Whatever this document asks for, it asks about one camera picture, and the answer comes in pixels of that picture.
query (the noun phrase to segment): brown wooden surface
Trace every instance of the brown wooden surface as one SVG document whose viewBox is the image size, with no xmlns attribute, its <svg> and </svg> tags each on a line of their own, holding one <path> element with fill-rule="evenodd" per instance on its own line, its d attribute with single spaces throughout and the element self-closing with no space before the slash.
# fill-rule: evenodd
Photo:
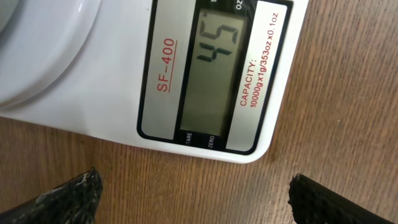
<svg viewBox="0 0 398 224">
<path fill-rule="evenodd" d="M 310 1 L 272 146 L 251 164 L 0 118 L 0 212 L 95 166 L 98 223 L 293 223 L 298 172 L 398 222 L 397 12 L 396 0 Z"/>
</svg>

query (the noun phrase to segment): digital kitchen scale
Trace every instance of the digital kitchen scale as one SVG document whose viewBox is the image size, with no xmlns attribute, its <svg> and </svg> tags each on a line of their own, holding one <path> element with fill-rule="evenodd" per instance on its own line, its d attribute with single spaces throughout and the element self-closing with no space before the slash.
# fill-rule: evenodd
<svg viewBox="0 0 398 224">
<path fill-rule="evenodd" d="M 255 161 L 271 143 L 307 4 L 22 1 L 0 35 L 0 115 Z"/>
</svg>

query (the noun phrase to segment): black display bezel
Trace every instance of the black display bezel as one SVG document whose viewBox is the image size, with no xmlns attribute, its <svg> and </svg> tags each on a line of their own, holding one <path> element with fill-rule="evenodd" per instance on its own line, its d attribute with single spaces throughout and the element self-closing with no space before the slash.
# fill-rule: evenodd
<svg viewBox="0 0 398 224">
<path fill-rule="evenodd" d="M 228 118 L 227 118 L 228 126 L 225 129 L 226 137 L 223 138 L 221 136 L 214 136 L 211 134 L 196 133 L 194 131 L 181 130 L 180 125 L 181 125 L 181 120 L 182 120 L 183 105 L 184 105 L 184 101 L 185 101 L 185 94 L 187 91 L 187 83 L 188 83 L 188 79 L 189 79 L 190 66 L 191 66 L 192 54 L 193 54 L 193 46 L 195 43 L 195 37 L 196 37 L 197 24 L 198 24 L 200 10 L 201 9 L 211 9 L 211 10 L 228 12 L 228 13 L 232 13 L 237 16 L 245 17 L 246 18 L 246 35 L 245 35 L 243 43 L 242 43 L 243 46 L 241 47 L 241 49 L 242 49 L 241 54 L 246 55 L 258 1 L 265 1 L 265 2 L 275 3 L 275 4 L 285 5 L 285 6 L 287 6 L 287 12 L 286 12 L 284 25 L 282 28 L 282 33 L 281 33 L 280 40 L 279 40 L 279 45 L 278 45 L 277 52 L 275 55 L 275 61 L 274 61 L 274 65 L 273 65 L 273 68 L 271 71 L 271 77 L 269 79 L 266 97 L 264 100 L 264 105 L 262 107 L 261 117 L 260 117 L 259 124 L 257 127 L 256 137 L 255 137 L 253 146 L 248 151 L 236 151 L 236 150 L 226 149 L 226 142 L 228 140 L 229 128 L 230 128 L 231 122 L 232 122 L 235 102 L 236 102 L 237 95 L 238 95 L 239 84 L 241 81 L 241 75 L 243 72 L 243 66 L 244 66 L 244 61 L 245 61 L 246 57 L 241 57 L 237 62 L 237 64 L 238 64 L 238 66 L 236 68 L 237 75 L 235 78 L 235 83 L 233 85 L 233 96 L 232 96 L 232 100 L 231 100 L 232 103 L 230 105 L 229 114 L 228 114 Z M 237 10 L 236 5 L 239 2 L 242 2 L 242 8 L 240 10 Z M 146 85 L 147 85 L 147 76 L 148 76 L 148 70 L 149 70 L 150 51 L 151 51 L 151 47 L 152 47 L 152 39 L 153 39 L 154 26 L 155 26 L 155 16 L 156 16 L 156 10 L 157 10 L 157 0 L 154 0 L 152 3 L 152 12 L 151 12 L 150 24 L 149 24 L 147 52 L 146 52 L 146 58 L 145 58 L 144 76 L 143 76 L 143 80 L 142 80 L 141 99 L 140 99 L 140 107 L 139 107 L 138 122 L 137 122 L 137 131 L 140 134 L 140 136 L 143 138 L 146 138 L 146 139 L 151 139 L 151 140 L 156 140 L 156 141 L 163 141 L 163 142 L 169 142 L 169 143 L 174 143 L 174 144 L 181 144 L 184 146 L 193 146 L 193 147 L 199 147 L 199 148 L 203 148 L 203 149 L 210 149 L 210 150 L 216 150 L 216 151 L 230 152 L 230 153 L 234 153 L 234 154 L 248 155 L 248 154 L 253 153 L 257 146 L 261 126 L 264 121 L 265 110 L 268 105 L 269 95 L 272 90 L 272 84 L 274 82 L 275 73 L 277 70 L 277 66 L 279 64 L 280 52 L 282 50 L 282 46 L 284 43 L 285 34 L 286 34 L 286 30 L 287 30 L 287 24 L 290 19 L 290 13 L 291 13 L 292 7 L 293 7 L 293 2 L 286 1 L 286 0 L 243 0 L 243 1 L 217 0 L 216 2 L 212 2 L 211 0 L 204 0 L 204 1 L 197 0 L 196 1 L 195 12 L 194 12 L 193 21 L 192 21 L 189 47 L 188 47 L 187 60 L 186 60 L 186 64 L 185 64 L 185 71 L 184 71 L 184 77 L 183 77 L 183 83 L 182 83 L 182 89 L 181 89 L 181 95 L 180 95 L 180 102 L 179 102 L 179 106 L 178 106 L 177 121 L 175 124 L 174 138 L 172 140 L 170 140 L 170 139 L 162 139 L 162 138 L 148 136 L 145 133 L 143 133 L 142 129 L 141 129 L 142 114 L 143 114 L 143 110 L 144 110 L 144 101 L 145 101 L 145 93 L 146 93 Z M 186 136 L 187 132 L 192 133 L 193 136 L 195 137 L 194 138 L 195 141 L 192 141 L 190 144 L 185 143 L 186 140 L 185 140 L 184 136 Z M 209 148 L 208 144 L 207 144 L 210 136 L 215 137 L 215 145 L 214 145 L 213 149 Z"/>
</svg>

